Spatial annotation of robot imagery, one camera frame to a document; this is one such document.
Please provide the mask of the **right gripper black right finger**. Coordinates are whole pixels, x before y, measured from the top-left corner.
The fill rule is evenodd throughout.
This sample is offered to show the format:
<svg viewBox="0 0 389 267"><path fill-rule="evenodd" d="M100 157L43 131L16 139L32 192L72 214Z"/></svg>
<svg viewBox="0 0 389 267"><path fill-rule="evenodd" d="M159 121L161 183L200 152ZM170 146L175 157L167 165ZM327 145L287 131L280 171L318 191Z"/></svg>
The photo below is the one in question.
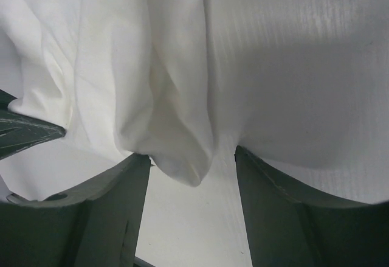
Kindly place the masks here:
<svg viewBox="0 0 389 267"><path fill-rule="evenodd" d="M253 266L375 266L377 209L330 195L243 147L236 173Z"/></svg>

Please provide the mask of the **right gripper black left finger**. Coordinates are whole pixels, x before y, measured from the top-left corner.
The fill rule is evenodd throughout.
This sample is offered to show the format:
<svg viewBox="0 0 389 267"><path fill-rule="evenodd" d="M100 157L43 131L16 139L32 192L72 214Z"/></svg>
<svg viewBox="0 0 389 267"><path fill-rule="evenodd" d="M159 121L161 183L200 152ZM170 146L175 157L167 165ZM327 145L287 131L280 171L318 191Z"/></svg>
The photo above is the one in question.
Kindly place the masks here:
<svg viewBox="0 0 389 267"><path fill-rule="evenodd" d="M62 266L132 266L151 161L132 154L113 168L47 200L75 203L77 212Z"/></svg>

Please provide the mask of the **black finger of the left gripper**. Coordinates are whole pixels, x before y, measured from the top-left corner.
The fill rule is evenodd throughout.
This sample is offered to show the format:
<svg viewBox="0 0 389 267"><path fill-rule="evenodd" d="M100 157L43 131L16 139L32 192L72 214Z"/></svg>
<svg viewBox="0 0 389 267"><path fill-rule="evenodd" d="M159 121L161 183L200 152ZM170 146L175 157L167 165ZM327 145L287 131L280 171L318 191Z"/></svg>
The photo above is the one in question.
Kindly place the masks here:
<svg viewBox="0 0 389 267"><path fill-rule="evenodd" d="M64 137L66 130L58 125L1 110L1 159L30 147Z"/></svg>
<svg viewBox="0 0 389 267"><path fill-rule="evenodd" d="M9 111L9 104L16 100L16 97L0 90L0 110L1 111Z"/></svg>

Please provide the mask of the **white t shirt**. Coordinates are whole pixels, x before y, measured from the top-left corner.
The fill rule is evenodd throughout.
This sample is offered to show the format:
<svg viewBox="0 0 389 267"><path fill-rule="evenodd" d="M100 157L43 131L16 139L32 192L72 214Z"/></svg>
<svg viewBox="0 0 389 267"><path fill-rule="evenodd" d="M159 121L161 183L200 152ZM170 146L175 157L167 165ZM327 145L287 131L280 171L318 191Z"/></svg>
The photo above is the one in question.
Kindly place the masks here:
<svg viewBox="0 0 389 267"><path fill-rule="evenodd" d="M7 187L43 200L147 154L198 186L213 159L203 0L1 0L21 58L13 112L63 127L62 140L1 164Z"/></svg>

